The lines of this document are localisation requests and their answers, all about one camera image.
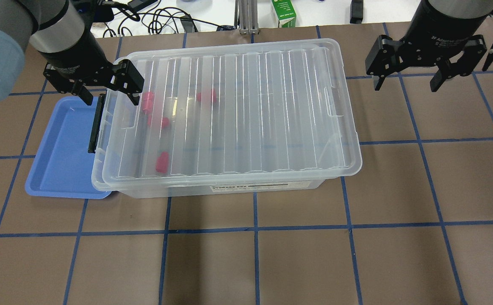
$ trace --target brown table surface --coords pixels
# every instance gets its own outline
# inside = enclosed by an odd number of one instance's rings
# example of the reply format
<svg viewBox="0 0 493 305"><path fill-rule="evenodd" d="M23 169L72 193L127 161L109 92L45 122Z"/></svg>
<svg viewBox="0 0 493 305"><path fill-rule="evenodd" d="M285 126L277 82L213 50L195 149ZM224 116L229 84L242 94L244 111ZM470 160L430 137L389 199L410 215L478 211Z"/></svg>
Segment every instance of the brown table surface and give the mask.
<svg viewBox="0 0 493 305"><path fill-rule="evenodd" d="M31 47L0 102L0 305L493 304L493 66L429 91L432 68L365 77L407 23L262 29L340 43L363 169L318 189L136 200L30 197L55 103ZM479 30L488 44L493 19ZM251 43L237 31L99 39L138 50Z"/></svg>

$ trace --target transparent lid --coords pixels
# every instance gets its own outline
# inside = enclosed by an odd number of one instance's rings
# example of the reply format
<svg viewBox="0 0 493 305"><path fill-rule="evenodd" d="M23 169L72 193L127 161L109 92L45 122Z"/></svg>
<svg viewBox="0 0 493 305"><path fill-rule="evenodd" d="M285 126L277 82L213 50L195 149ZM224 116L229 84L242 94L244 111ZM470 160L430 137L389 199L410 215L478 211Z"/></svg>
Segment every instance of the transparent lid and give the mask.
<svg viewBox="0 0 493 305"><path fill-rule="evenodd" d="M109 91L100 190L353 175L359 141L331 39L132 53L140 106Z"/></svg>

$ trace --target storage box label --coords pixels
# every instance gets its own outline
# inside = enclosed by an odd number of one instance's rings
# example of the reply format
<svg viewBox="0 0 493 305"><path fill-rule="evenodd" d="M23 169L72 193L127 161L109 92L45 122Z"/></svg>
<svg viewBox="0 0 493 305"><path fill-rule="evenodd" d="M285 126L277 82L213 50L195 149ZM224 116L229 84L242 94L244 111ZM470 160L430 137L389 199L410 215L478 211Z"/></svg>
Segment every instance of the storage box label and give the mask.
<svg viewBox="0 0 493 305"><path fill-rule="evenodd" d="M213 193L225 191L269 191L275 189L304 189L310 185L310 181L278 182L278 183L246 183L242 185L217 185L211 186Z"/></svg>

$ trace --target blue tray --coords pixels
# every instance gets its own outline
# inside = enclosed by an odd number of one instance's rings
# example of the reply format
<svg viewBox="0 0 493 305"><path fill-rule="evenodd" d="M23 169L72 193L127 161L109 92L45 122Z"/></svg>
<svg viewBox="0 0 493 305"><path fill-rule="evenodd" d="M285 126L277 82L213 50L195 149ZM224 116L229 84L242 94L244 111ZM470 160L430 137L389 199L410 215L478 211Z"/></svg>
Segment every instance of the blue tray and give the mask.
<svg viewBox="0 0 493 305"><path fill-rule="evenodd" d="M94 154L87 150L96 104L96 98L92 106L78 97L58 101L28 174L26 193L83 199L103 199L111 193L92 186Z"/></svg>

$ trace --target green box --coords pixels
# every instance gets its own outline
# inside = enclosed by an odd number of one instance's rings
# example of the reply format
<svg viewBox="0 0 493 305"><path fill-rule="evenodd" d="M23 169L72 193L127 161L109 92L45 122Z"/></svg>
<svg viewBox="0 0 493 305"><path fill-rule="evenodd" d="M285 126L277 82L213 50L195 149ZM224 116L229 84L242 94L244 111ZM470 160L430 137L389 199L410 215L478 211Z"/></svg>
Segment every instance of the green box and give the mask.
<svg viewBox="0 0 493 305"><path fill-rule="evenodd" d="M280 28L294 28L297 14L291 0L271 0L275 19Z"/></svg>

